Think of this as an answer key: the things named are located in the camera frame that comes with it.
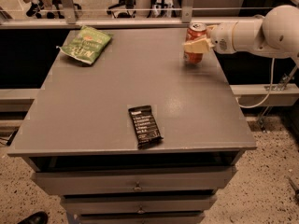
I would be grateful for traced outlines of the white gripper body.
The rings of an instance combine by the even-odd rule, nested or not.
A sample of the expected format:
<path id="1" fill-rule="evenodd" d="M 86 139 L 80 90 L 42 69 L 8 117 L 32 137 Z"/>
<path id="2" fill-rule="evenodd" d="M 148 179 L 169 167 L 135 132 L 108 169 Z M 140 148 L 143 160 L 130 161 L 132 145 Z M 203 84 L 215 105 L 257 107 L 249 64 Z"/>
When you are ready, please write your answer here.
<path id="1" fill-rule="evenodd" d="M 235 48 L 233 45 L 233 31 L 235 24 L 232 22 L 224 22 L 216 25 L 210 34 L 214 50 L 219 54 L 233 54 Z"/>

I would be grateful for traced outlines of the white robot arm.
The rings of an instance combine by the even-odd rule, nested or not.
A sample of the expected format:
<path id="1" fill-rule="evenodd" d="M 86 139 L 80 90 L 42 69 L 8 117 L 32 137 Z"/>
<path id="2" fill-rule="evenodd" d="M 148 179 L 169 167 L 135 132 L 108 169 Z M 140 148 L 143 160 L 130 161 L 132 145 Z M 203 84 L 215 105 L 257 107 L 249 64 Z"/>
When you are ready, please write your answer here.
<path id="1" fill-rule="evenodd" d="M 291 58 L 299 66 L 299 8 L 275 7 L 265 16 L 223 22 L 207 27 L 207 34 L 183 45 L 186 52 L 219 54 L 248 52 L 257 56 Z"/>

